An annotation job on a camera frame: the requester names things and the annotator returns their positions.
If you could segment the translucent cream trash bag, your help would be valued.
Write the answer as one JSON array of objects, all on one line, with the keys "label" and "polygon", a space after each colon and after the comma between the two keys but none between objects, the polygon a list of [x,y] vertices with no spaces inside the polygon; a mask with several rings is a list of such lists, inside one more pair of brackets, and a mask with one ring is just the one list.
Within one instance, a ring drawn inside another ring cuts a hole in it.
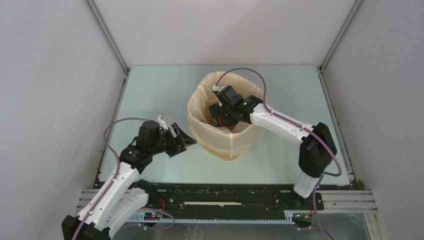
[{"label": "translucent cream trash bag", "polygon": [[256,140],[259,127],[239,122],[231,127],[215,127],[208,107],[218,102],[213,86],[224,71],[208,73],[197,85],[187,104],[187,118],[197,142],[211,154],[232,161],[248,151]]}]

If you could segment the orange plastic trash bin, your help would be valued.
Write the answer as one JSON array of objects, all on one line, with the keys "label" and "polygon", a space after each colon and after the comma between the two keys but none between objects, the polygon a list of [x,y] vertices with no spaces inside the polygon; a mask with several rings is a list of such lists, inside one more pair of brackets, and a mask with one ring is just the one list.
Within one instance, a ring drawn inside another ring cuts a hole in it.
[{"label": "orange plastic trash bin", "polygon": [[217,157],[231,161],[249,150],[253,145],[258,129],[245,122],[231,127],[214,127],[209,108],[205,112],[207,123],[211,126],[205,134],[205,149]]}]

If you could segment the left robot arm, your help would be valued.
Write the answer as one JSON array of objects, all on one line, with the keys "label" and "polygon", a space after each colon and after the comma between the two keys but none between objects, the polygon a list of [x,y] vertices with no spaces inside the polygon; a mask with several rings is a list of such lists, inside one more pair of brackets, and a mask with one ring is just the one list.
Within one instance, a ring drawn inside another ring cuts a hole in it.
[{"label": "left robot arm", "polygon": [[139,180],[157,154],[170,158],[184,152],[197,141],[174,122],[170,127],[158,117],[142,120],[138,135],[120,154],[107,144],[116,158],[116,166],[90,202],[76,216],[62,221],[65,240],[111,240],[138,210],[153,208],[158,194],[147,187],[152,183]]}]

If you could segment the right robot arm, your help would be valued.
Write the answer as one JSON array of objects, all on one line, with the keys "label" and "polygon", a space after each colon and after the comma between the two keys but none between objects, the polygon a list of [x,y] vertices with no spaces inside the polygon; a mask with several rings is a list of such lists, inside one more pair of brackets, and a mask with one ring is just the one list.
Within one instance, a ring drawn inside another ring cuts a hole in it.
[{"label": "right robot arm", "polygon": [[213,86],[218,102],[209,106],[215,127],[230,127],[240,122],[267,129],[299,147],[300,176],[293,187],[291,204],[304,209],[319,185],[327,166],[335,160],[337,148],[329,127],[319,122],[310,125],[268,107],[254,95],[243,98],[230,86]]}]

